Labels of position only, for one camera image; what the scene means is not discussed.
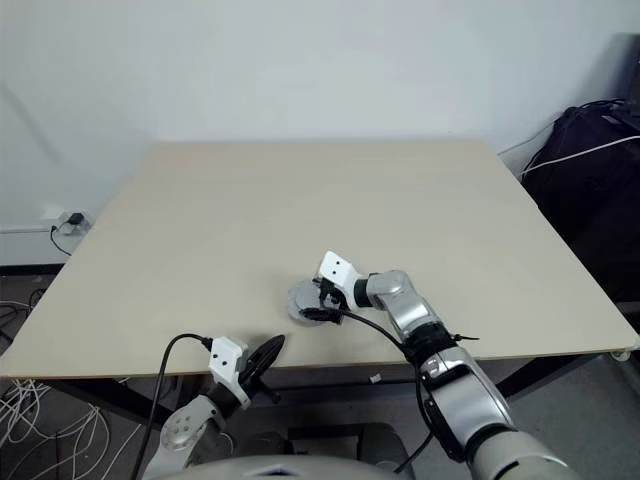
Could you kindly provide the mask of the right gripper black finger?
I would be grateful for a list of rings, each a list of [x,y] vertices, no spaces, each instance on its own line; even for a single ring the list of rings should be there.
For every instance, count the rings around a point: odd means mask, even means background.
[[[312,323],[333,323],[340,325],[343,315],[340,310],[327,308],[305,308],[301,316]]]

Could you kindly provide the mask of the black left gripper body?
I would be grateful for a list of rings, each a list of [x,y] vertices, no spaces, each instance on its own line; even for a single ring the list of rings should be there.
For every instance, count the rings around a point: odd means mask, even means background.
[[[263,394],[272,403],[281,401],[281,396],[262,380],[262,376],[269,368],[269,364],[249,361],[240,373],[239,384],[250,400],[258,394]]]

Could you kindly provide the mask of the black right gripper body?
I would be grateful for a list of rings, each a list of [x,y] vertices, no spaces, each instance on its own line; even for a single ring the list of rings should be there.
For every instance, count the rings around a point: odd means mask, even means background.
[[[351,289],[348,286],[321,277],[313,278],[312,283],[319,290],[319,303],[322,307],[350,310]]]

